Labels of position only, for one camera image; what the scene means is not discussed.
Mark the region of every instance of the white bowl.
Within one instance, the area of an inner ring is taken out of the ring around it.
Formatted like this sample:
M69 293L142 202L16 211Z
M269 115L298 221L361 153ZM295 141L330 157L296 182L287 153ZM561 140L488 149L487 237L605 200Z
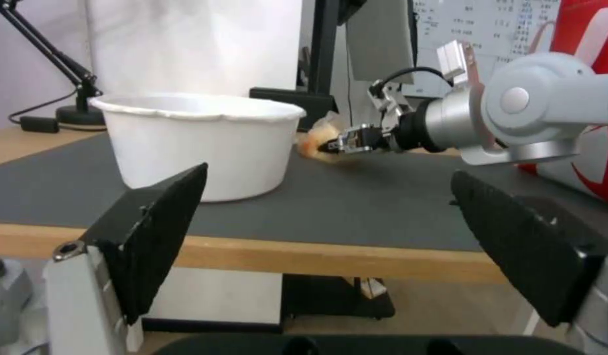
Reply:
M284 178L302 108L219 95L103 95L113 152L129 188L151 186L207 162L203 201L256 196Z

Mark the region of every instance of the red bag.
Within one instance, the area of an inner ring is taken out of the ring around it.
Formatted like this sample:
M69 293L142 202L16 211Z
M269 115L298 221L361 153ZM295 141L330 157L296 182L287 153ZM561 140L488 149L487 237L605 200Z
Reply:
M563 0L550 50L574 55L597 74L608 73L608 0ZM581 135L580 147L575 158L521 168L608 202L608 128L591 127Z
M608 0L563 0L558 11L554 40L549 48L552 52L576 54L583 40L586 28L593 23L594 16L600 9L608 7ZM591 68L597 74L608 73L608 34L597 33L604 41L601 50L588 56L597 56L591 63Z

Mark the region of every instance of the food item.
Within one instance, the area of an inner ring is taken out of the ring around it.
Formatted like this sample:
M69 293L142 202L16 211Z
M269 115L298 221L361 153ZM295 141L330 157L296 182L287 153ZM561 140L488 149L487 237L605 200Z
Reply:
M342 155L324 153L317 148L329 140L336 139L340 132L341 117L335 112L328 112L326 117L317 121L308 133L298 135L298 152L311 159L321 160L322 162L335 163L344 160Z

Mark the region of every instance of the black gripper pad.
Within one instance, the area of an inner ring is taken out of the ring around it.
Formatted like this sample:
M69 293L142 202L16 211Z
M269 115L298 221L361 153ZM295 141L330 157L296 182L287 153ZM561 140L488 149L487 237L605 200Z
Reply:
M142 217L126 231L128 237L121 238L123 243L88 235L105 256L113 288L129 325L151 308L184 242L206 181L207 164L190 170L162 191L154 202L142 207Z
M457 171L464 219L507 280L550 326L574 319L608 255L608 240L551 200L512 196Z

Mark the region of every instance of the gray table mat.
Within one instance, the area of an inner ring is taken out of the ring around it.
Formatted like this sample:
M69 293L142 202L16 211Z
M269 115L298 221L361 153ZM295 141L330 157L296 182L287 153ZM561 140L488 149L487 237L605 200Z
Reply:
M450 176L467 169L506 191L549 196L608 237L608 206L512 166L470 168L459 157L372 154L331 166L293 153L274 191L202 204L189 234L251 240L479 251ZM88 227L128 190L107 135L0 165L0 222Z

